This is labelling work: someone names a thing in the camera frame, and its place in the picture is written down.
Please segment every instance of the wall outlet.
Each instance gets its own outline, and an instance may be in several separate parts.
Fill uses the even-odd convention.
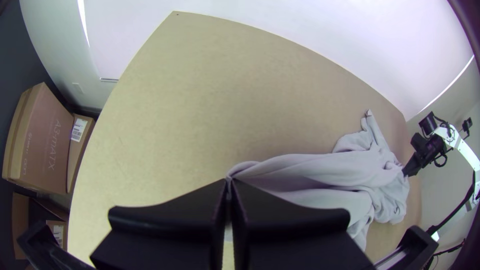
[[[72,82],[71,84],[75,87],[75,89],[76,89],[80,94],[85,95],[85,92],[84,92],[84,90],[82,89],[82,87],[80,86],[80,83],[78,83],[78,82]]]

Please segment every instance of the beige table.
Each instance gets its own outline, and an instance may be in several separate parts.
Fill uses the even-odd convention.
[[[348,71],[265,31],[174,12],[131,61],[98,119],[73,194],[68,251],[90,263],[115,205],[163,203],[242,161],[329,153],[340,136],[360,130],[367,109],[406,162],[412,149],[402,114]],[[410,182],[405,221],[370,228],[373,260],[419,222],[418,181]],[[232,254],[225,243],[224,269],[233,269]]]

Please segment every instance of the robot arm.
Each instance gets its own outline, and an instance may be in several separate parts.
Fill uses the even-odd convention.
[[[440,136],[446,145],[457,149],[473,168],[472,187],[470,188],[466,198],[462,201],[459,207],[457,207],[457,211],[454,211],[452,214],[450,214],[438,226],[432,226],[427,230],[427,233],[431,234],[431,237],[435,241],[438,241],[440,237],[443,236],[458,220],[463,218],[466,213],[473,210],[479,204],[480,160],[472,151],[470,146],[464,141],[464,139],[462,139],[459,132],[452,124],[447,124],[447,127],[439,126],[433,131],[433,133]]]
[[[421,127],[423,136],[416,133],[411,139],[411,145],[415,148],[415,153],[410,158],[406,166],[403,168],[403,174],[406,176],[414,176],[422,168],[428,164],[435,163],[437,167],[442,167],[447,162],[447,153],[453,149],[467,160],[473,168],[473,180],[470,189],[465,198],[449,214],[440,224],[431,226],[426,232],[438,242],[458,220],[463,218],[466,213],[473,210],[480,201],[480,160],[460,136],[457,129],[448,124],[446,121],[436,117],[433,112],[430,112],[422,121],[418,123]],[[462,130],[467,133],[467,138],[470,135],[469,128],[472,126],[472,120],[463,122]],[[444,157],[443,164],[437,163],[439,157]]]

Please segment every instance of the crumpled towel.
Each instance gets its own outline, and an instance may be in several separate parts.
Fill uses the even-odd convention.
[[[350,213],[347,232],[365,250],[373,220],[399,223],[407,212],[410,185],[402,165],[368,110],[363,131],[341,137],[330,154],[286,154],[246,161],[227,173],[291,203],[343,208]]]

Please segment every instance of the barcode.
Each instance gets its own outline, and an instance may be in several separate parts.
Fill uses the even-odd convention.
[[[84,133],[88,123],[89,122],[87,120],[77,118],[77,120],[75,121],[75,124],[73,125],[70,139],[79,143],[80,140],[82,139],[82,134]]]
[[[63,249],[64,247],[64,240],[63,240],[63,232],[56,232],[53,234],[53,236],[55,237],[55,240],[56,242],[58,243],[58,245]]]
[[[75,129],[71,133],[73,135],[82,136],[82,133],[80,131],[75,130]]]

